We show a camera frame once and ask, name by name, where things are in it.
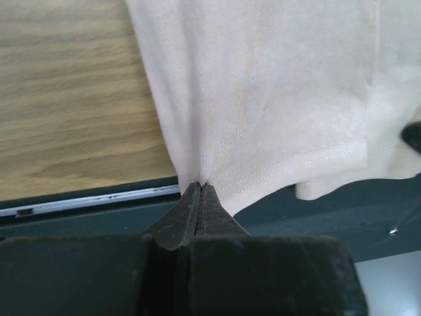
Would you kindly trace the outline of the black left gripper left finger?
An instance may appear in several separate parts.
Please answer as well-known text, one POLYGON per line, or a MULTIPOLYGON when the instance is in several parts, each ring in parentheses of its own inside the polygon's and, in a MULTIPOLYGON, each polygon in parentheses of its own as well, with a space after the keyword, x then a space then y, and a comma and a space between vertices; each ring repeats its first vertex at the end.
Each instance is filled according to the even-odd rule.
POLYGON ((179 248, 195 230, 201 187, 144 234, 7 238, 2 315, 172 315, 179 248))

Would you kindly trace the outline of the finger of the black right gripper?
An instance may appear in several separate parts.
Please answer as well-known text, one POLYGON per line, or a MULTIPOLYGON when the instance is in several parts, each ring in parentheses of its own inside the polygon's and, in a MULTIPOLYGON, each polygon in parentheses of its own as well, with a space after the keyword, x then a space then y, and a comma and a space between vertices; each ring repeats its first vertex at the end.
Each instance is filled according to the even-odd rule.
POLYGON ((421 122, 412 122, 401 131, 401 139, 413 150, 421 150, 421 122))

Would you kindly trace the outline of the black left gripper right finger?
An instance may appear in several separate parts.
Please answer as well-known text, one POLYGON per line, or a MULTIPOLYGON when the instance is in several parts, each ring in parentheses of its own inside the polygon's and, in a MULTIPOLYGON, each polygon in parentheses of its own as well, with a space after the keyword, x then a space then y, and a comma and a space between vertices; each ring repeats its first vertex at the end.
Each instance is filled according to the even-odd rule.
POLYGON ((189 245, 190 315, 366 315, 353 258, 329 236, 251 236, 201 188, 189 245))

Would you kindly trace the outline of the beige t shirt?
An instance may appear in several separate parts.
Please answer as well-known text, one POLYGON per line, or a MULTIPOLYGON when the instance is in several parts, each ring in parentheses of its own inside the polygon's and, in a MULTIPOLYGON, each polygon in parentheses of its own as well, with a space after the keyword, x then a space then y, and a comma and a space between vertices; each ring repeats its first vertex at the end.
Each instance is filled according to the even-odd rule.
POLYGON ((420 119, 419 1, 128 1, 181 190, 236 214, 405 179, 420 119))

